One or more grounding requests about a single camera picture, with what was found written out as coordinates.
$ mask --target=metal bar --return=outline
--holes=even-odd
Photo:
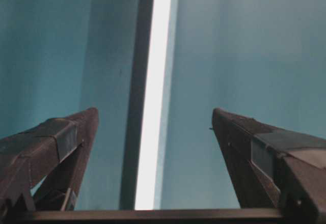
[[[151,211],[39,211],[16,213],[15,223],[280,223],[279,209],[151,210]]]
[[[135,203],[152,8],[153,0],[139,0],[120,191],[126,210]]]

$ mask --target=dark vertical strip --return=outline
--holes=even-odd
[[[134,209],[154,0],[139,0],[131,75],[120,209]]]

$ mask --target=teal wall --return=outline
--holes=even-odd
[[[214,107],[326,138],[325,0],[179,0],[161,208],[238,207]]]
[[[78,209],[117,209],[138,0],[0,0],[0,137],[95,106]]]

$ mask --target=blue wall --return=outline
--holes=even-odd
[[[326,137],[324,0],[179,0],[161,208],[238,202],[214,107]]]
[[[138,0],[0,0],[0,137],[95,106],[78,209],[117,209]]]

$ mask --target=fluorescent light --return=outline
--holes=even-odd
[[[136,210],[154,208],[171,0],[154,0],[136,189]]]

